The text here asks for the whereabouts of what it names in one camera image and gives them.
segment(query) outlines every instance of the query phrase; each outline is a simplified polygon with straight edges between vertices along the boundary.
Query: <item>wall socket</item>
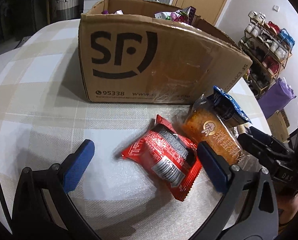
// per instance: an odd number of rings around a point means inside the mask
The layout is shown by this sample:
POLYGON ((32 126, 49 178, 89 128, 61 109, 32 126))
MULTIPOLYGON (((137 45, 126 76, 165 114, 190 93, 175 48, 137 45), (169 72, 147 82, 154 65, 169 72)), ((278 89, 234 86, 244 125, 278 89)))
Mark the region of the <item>wall socket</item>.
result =
POLYGON ((273 10, 275 10, 276 12, 278 12, 279 9, 280 9, 280 7, 279 7, 278 5, 274 5, 274 6, 273 6, 273 10))

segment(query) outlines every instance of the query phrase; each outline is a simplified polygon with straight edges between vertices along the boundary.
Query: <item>snack wrapper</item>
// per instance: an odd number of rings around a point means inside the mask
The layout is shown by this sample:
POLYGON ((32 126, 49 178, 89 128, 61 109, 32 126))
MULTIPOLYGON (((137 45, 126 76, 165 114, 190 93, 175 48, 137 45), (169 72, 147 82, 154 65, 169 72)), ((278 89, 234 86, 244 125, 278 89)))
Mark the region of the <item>snack wrapper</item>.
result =
POLYGON ((241 148, 210 101, 204 96, 194 103, 182 129, 193 142, 206 141, 229 165, 238 164, 241 168, 246 165, 250 155, 241 148))
POLYGON ((228 128, 235 127, 246 122, 251 123, 251 120, 243 112, 239 104, 223 89, 213 86, 213 95, 208 96, 207 99, 211 101, 214 110, 228 128))
MULTIPOLYGON (((109 12, 108 12, 108 10, 104 10, 101 14, 109 14, 109 12)), ((119 11, 116 11, 114 14, 120 14, 120 15, 122 15, 123 12, 122 12, 122 10, 119 10, 119 11)))
POLYGON ((184 201, 201 170, 196 144, 178 135, 170 122, 156 116, 154 128, 122 152, 164 180, 175 199, 184 201))
POLYGON ((182 22, 191 25, 193 22, 196 8, 190 6, 185 9, 179 9, 175 12, 158 12, 154 16, 156 19, 182 22))

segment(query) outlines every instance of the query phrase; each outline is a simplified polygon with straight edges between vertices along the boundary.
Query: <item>purple bag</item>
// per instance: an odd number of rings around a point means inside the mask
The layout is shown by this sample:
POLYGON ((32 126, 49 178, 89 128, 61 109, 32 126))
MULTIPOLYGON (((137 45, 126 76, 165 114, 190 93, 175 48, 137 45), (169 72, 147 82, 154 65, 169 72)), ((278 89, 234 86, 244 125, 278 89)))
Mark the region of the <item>purple bag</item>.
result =
POLYGON ((293 89, 278 78, 276 83, 258 100, 266 119, 277 110, 282 110, 291 99, 296 98, 293 89))

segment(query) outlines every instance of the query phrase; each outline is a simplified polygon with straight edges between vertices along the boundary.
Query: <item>cardboard box on floor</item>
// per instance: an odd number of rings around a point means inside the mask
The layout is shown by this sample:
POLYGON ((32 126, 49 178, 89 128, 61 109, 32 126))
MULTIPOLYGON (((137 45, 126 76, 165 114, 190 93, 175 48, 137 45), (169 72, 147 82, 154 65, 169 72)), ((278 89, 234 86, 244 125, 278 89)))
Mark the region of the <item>cardboard box on floor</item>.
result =
POLYGON ((223 32, 154 19, 178 8, 144 0, 102 0, 79 26, 79 57, 92 102, 191 104, 217 85, 229 91, 252 64, 223 32), (110 14, 102 15, 108 10, 110 14), (124 15, 114 15, 122 10, 124 15))
POLYGON ((287 125, 281 112, 276 111, 267 119, 272 135, 280 142, 285 142, 289 138, 287 125))

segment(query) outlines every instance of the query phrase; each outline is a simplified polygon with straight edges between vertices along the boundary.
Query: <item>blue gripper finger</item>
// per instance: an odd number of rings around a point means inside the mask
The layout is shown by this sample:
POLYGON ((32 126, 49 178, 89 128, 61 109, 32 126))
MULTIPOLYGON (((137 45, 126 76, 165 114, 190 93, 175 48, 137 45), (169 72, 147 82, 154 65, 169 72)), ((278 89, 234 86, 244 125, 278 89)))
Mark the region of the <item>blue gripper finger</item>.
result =
POLYGON ((228 190, 228 181, 231 178, 229 164, 222 156, 217 155, 205 141, 198 144, 197 156, 216 191, 226 193, 228 190))
POLYGON ((66 194, 76 189, 82 175, 95 154, 95 144, 91 140, 84 140, 73 154, 75 159, 64 173, 63 189, 66 194))

